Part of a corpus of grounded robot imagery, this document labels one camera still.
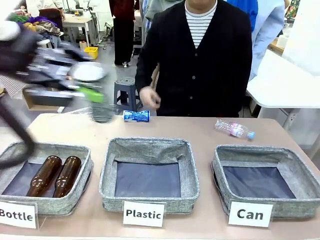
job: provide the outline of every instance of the label card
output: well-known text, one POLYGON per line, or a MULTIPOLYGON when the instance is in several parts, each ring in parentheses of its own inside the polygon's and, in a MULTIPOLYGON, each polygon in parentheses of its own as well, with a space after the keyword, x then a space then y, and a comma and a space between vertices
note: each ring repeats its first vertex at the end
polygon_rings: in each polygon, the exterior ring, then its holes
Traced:
POLYGON ((162 227, 165 205, 125 201, 123 224, 162 227))
POLYGON ((230 208, 229 224, 267 228, 273 207, 272 204, 233 201, 230 208))
POLYGON ((21 205, 0 201, 0 224, 36 229, 36 208, 34 205, 21 205))

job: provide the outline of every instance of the plastic bottle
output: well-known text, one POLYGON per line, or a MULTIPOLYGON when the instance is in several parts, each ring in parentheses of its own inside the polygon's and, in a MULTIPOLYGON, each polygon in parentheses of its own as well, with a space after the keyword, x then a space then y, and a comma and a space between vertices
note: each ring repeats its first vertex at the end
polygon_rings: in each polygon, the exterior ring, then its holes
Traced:
POLYGON ((63 165, 63 168, 55 181, 55 191, 53 198, 62 198, 72 189, 78 171, 81 167, 81 160, 77 156, 69 156, 63 165))
POLYGON ((41 197, 41 195, 49 188, 55 175, 62 166, 62 160, 58 156, 48 156, 41 168, 34 175, 30 182, 30 188, 27 197, 41 197))
POLYGON ((230 134, 238 138, 247 138, 252 140, 255 138, 255 132, 249 131, 247 127, 232 121, 218 119, 215 123, 215 129, 230 134))

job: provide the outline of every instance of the hand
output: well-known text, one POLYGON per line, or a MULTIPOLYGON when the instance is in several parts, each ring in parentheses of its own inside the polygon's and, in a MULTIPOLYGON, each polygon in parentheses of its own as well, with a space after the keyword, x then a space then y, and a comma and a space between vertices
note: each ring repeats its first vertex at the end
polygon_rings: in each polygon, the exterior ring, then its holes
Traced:
POLYGON ((150 110, 156 110, 160 107, 161 98, 152 87, 146 86, 142 88, 139 95, 142 104, 151 108, 150 110))
POLYGON ((64 10, 62 9, 60 12, 61 12, 61 19, 62 19, 62 21, 66 20, 66 15, 65 15, 64 10))

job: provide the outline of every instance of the bottle cap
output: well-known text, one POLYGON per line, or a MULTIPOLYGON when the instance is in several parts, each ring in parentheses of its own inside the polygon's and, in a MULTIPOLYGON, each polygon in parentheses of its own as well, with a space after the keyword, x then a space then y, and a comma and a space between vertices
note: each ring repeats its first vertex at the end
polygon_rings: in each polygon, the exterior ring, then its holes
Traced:
POLYGON ((249 138, 250 140, 254 139, 255 136, 256 136, 256 133, 255 133, 254 131, 250 131, 250 132, 248 133, 248 138, 249 138))

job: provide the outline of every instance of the brown glass bottle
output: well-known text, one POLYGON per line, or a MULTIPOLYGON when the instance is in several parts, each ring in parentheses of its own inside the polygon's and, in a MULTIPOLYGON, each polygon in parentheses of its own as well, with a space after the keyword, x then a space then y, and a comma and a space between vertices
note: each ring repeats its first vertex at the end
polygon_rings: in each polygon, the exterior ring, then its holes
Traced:
POLYGON ((62 165, 62 160, 58 156, 48 156, 41 168, 34 175, 30 182, 30 188, 27 197, 41 197, 49 188, 62 165))
POLYGON ((81 160, 77 156, 69 156, 65 160, 63 168, 55 181, 54 198, 62 198, 70 192, 80 167, 81 160))

